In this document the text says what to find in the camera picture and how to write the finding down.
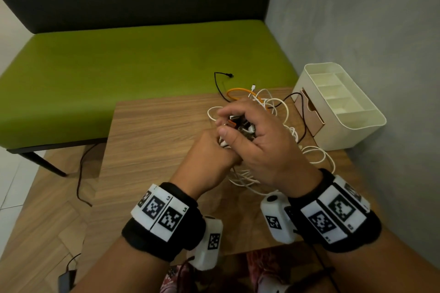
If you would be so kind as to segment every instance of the bench leg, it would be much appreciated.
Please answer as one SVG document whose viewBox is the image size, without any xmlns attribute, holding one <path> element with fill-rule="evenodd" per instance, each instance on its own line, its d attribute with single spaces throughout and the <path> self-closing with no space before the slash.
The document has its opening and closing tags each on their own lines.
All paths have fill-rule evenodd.
<svg viewBox="0 0 440 293">
<path fill-rule="evenodd" d="M 47 170 L 50 170 L 51 172 L 61 176 L 66 177 L 67 174 L 59 170 L 57 167 L 52 165 L 51 163 L 44 160 L 42 157 L 40 157 L 35 152 L 26 152 L 26 153 L 19 153 L 22 157 L 25 157 L 26 159 L 32 161 L 33 163 L 36 163 L 37 165 L 40 165 L 43 168 L 46 168 Z"/>
</svg>

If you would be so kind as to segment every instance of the fingernail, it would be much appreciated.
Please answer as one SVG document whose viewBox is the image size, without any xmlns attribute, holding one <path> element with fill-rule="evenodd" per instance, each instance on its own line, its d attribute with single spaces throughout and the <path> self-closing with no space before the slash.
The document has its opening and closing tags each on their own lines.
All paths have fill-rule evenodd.
<svg viewBox="0 0 440 293">
<path fill-rule="evenodd" d="M 226 127 L 219 128 L 219 135 L 221 137 L 224 137 L 227 133 L 228 133 L 228 131 L 227 131 Z"/>
</svg>

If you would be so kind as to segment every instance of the white plastic box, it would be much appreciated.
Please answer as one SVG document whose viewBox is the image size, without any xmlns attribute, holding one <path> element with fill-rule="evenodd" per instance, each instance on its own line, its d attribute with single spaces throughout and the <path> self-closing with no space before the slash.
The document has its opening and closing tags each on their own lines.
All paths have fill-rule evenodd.
<svg viewBox="0 0 440 293">
<path fill-rule="evenodd" d="M 386 124 L 382 112 L 334 62 L 304 66 L 293 92 L 301 91 L 305 93 L 306 124 L 325 151 L 353 147 Z M 300 107 L 300 96 L 292 99 Z"/>
</svg>

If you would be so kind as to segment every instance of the forearm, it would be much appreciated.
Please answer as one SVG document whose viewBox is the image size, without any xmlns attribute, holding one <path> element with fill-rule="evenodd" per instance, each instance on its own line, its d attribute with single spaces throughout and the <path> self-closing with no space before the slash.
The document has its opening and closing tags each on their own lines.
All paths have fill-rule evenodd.
<svg viewBox="0 0 440 293">
<path fill-rule="evenodd" d="M 328 256 L 353 292 L 426 293 L 440 287 L 440 271 L 385 227 L 375 242 Z"/>
<path fill-rule="evenodd" d="M 118 238 L 73 289 L 73 293 L 159 292 L 169 263 Z"/>
</svg>

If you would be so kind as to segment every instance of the wristband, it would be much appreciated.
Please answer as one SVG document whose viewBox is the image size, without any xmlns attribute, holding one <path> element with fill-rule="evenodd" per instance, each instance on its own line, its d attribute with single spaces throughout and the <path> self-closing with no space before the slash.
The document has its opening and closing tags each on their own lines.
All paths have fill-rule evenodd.
<svg viewBox="0 0 440 293">
<path fill-rule="evenodd" d="M 287 214 L 307 243 L 331 252 L 348 252 L 379 237 L 382 225 L 370 203 L 340 176 L 326 169 L 308 194 L 289 198 Z"/>
<path fill-rule="evenodd" d="M 153 184 L 132 210 L 122 236 L 133 248 L 171 262 L 203 238 L 206 223 L 197 206 L 176 185 Z"/>
</svg>

